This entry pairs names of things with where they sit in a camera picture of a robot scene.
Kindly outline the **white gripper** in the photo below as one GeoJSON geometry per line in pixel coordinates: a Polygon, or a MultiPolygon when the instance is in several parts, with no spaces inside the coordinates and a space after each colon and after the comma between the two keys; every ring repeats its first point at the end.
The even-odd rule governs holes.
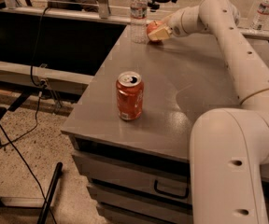
{"type": "Polygon", "coordinates": [[[162,23],[167,23],[166,25],[159,26],[156,30],[152,31],[150,34],[159,41],[169,39],[171,34],[176,37],[188,36],[189,32],[185,28],[185,16],[187,14],[187,9],[180,9],[164,18],[161,19],[162,23]]]}

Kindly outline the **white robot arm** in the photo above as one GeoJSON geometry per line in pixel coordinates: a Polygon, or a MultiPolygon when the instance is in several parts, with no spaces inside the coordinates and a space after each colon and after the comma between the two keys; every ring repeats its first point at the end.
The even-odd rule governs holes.
{"type": "Polygon", "coordinates": [[[164,18],[152,41],[216,37],[239,108],[212,109],[191,130],[193,224],[269,224],[260,167],[269,163],[269,68],[243,37],[229,0],[202,0],[164,18]]]}

